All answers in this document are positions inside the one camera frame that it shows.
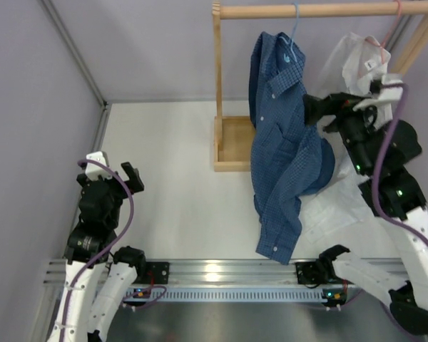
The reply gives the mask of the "blue checked shirt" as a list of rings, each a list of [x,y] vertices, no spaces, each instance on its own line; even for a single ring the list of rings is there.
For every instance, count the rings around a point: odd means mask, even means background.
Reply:
[[[302,231],[302,196],[332,178],[335,156],[305,124],[305,55],[285,33],[262,32],[250,59],[249,112],[255,128],[250,172],[261,225],[256,252],[288,264]]]

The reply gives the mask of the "light blue wire hanger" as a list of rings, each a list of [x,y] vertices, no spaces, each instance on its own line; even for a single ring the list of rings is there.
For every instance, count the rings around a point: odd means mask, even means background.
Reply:
[[[295,60],[297,60],[294,45],[295,45],[295,35],[297,32],[297,28],[299,26],[300,22],[300,6],[297,2],[293,2],[292,5],[295,7],[295,24],[292,28],[292,32],[289,38],[285,38],[284,36],[281,36],[280,39],[290,47],[290,52],[292,53],[292,56]]]

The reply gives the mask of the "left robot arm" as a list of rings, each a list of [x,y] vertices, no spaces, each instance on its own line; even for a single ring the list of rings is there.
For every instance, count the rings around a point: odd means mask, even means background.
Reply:
[[[105,341],[126,289],[147,275],[143,251],[121,247],[110,251],[122,234],[116,233],[124,200],[144,190],[139,172],[129,162],[122,180],[106,161],[79,161],[83,173],[78,222],[64,253],[65,280],[49,341]]]

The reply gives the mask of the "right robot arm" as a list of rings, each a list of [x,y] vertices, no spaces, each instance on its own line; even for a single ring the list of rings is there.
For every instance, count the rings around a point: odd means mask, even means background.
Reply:
[[[325,116],[327,133],[339,133],[352,164],[365,181],[359,186],[373,214],[389,223],[407,276],[399,277],[359,258],[340,244],[314,261],[299,263],[300,284],[354,284],[386,306],[395,321],[415,336],[428,335],[428,210],[427,201],[406,164],[422,149],[414,128],[398,115],[375,127],[381,105],[404,107],[403,88],[384,89],[374,96],[336,93],[326,98],[305,95],[305,123]]]

